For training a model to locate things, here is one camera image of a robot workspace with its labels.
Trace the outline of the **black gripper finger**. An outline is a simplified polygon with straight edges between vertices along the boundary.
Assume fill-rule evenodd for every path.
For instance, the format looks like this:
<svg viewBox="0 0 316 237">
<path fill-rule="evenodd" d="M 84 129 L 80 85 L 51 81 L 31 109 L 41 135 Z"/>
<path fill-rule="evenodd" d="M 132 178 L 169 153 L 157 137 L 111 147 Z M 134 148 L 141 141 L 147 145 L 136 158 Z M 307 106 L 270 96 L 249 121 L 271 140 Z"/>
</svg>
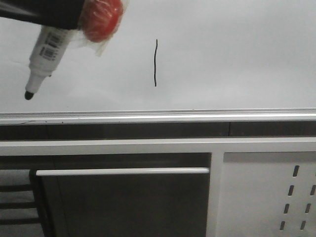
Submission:
<svg viewBox="0 0 316 237">
<path fill-rule="evenodd" d="M 73 30 L 78 27 L 83 0 L 2 0 L 0 16 Z"/>
</svg>

